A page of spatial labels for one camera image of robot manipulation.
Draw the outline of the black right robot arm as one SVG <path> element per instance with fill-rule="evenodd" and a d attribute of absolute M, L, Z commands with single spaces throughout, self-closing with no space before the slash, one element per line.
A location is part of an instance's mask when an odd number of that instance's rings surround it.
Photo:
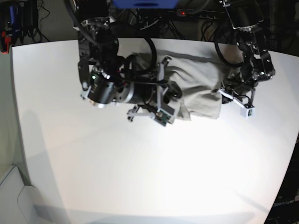
<path fill-rule="evenodd" d="M 130 115 L 173 115 L 182 99 L 166 75 L 168 56 L 158 59 L 153 38 L 164 21 L 165 4 L 156 0 L 66 0 L 78 34 L 82 98 L 94 106 L 130 104 Z M 149 54 L 121 56 L 120 38 L 145 41 Z"/>

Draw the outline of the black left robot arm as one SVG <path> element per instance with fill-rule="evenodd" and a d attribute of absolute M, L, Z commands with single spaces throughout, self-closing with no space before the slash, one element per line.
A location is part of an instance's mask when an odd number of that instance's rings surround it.
<path fill-rule="evenodd" d="M 220 60 L 231 68 L 239 68 L 236 75 L 224 80 L 224 89 L 240 95 L 254 89 L 259 82 L 272 79 L 276 71 L 272 64 L 263 29 L 262 11 L 255 0 L 221 0 L 232 29 L 236 32 L 235 41 L 242 52 L 243 61 L 230 63 L 219 48 L 220 29 L 216 29 L 214 45 Z"/>

